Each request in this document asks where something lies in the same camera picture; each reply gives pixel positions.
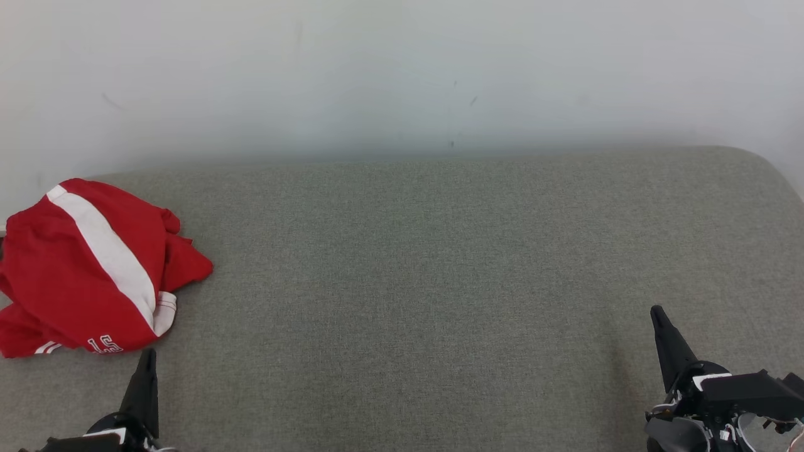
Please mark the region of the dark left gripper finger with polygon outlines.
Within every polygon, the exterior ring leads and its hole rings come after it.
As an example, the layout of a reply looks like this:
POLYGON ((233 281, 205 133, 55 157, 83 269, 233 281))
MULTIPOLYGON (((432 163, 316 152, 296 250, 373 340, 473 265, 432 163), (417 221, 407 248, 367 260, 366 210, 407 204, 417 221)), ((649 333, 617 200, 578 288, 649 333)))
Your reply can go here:
POLYGON ((141 352, 119 409, 121 420, 140 431, 140 435, 159 437, 157 352, 141 352))

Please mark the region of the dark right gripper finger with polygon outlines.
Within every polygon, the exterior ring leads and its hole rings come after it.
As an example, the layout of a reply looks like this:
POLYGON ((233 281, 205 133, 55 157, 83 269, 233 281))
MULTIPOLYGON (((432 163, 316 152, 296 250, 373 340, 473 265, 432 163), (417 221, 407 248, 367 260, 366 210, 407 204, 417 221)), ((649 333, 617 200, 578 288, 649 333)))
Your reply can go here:
POLYGON ((670 393, 676 380, 689 365, 698 362, 698 358, 662 306, 651 307, 651 321, 660 361, 661 378, 665 392, 670 393))

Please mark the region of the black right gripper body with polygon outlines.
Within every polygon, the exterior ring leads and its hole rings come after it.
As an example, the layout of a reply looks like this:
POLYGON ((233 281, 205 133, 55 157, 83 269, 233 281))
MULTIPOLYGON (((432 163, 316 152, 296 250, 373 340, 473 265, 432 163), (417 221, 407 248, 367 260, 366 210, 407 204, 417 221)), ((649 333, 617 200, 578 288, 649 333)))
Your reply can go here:
POLYGON ((646 412, 648 451, 756 451, 747 427, 757 418, 776 434, 802 429, 802 378, 766 370, 711 373, 712 363, 680 375, 664 403, 646 412))

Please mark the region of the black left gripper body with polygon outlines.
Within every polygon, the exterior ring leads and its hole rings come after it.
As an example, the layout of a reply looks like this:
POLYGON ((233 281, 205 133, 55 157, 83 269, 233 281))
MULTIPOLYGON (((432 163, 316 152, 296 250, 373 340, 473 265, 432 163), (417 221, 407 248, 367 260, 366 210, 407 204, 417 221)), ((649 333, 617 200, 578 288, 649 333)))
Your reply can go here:
POLYGON ((140 419, 113 412, 93 424, 86 434, 50 437, 38 451, 177 451, 164 446, 140 419))

